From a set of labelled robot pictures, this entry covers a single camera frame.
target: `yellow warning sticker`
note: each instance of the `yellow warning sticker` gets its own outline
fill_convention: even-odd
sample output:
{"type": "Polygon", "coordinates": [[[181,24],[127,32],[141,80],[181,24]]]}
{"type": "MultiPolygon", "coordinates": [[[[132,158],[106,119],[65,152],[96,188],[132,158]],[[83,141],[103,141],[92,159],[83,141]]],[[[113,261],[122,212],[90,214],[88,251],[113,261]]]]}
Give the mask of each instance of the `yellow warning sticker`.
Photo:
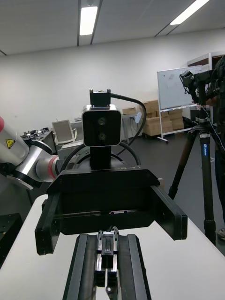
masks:
{"type": "Polygon", "coordinates": [[[7,147],[9,149],[11,149],[13,147],[13,145],[15,144],[15,141],[14,140],[6,139],[6,144],[7,144],[7,147]]]}

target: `ceiling light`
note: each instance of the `ceiling light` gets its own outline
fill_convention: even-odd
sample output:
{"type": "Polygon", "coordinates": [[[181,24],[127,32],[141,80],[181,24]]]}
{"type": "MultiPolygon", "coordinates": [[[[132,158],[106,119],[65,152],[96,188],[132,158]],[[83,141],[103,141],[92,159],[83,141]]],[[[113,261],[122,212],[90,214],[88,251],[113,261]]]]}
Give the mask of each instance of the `ceiling light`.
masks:
{"type": "Polygon", "coordinates": [[[192,5],[190,5],[185,11],[182,12],[170,25],[179,25],[199,10],[203,5],[205,5],[209,0],[196,0],[192,5]]]}
{"type": "Polygon", "coordinates": [[[97,6],[83,7],[81,9],[81,26],[80,26],[81,36],[87,36],[93,33],[97,10],[98,10],[97,6]]]}

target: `camera lens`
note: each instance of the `camera lens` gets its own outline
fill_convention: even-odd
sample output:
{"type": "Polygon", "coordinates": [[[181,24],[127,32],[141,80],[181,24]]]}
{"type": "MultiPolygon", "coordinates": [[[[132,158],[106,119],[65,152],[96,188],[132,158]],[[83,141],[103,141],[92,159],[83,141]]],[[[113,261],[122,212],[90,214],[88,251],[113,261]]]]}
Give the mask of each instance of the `camera lens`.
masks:
{"type": "Polygon", "coordinates": [[[105,124],[105,118],[101,117],[97,120],[97,122],[99,123],[99,125],[104,125],[105,124]]]}
{"type": "Polygon", "coordinates": [[[101,141],[104,141],[105,138],[106,138],[106,136],[105,136],[105,134],[102,132],[102,133],[100,133],[100,134],[98,135],[98,138],[99,138],[101,141]]]}

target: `white wall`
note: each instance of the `white wall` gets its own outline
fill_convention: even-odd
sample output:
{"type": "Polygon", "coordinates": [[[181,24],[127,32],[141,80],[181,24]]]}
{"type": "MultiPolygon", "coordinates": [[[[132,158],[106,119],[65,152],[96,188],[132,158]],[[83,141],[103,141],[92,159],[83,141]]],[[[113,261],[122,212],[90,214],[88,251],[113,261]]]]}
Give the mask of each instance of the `white wall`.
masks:
{"type": "Polygon", "coordinates": [[[88,88],[156,99],[157,71],[224,50],[224,37],[225,30],[212,30],[1,57],[0,115],[21,134],[81,116],[88,88]]]}

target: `ceiling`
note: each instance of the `ceiling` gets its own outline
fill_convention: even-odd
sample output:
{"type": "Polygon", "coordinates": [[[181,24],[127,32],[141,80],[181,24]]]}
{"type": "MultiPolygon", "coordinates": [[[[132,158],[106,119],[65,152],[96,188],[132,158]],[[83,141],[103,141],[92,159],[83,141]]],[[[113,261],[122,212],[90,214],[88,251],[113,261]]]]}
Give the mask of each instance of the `ceiling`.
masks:
{"type": "Polygon", "coordinates": [[[92,0],[92,36],[79,36],[80,9],[90,0],[0,0],[0,56],[225,27],[225,0],[210,0],[181,25],[193,0],[92,0]]]}

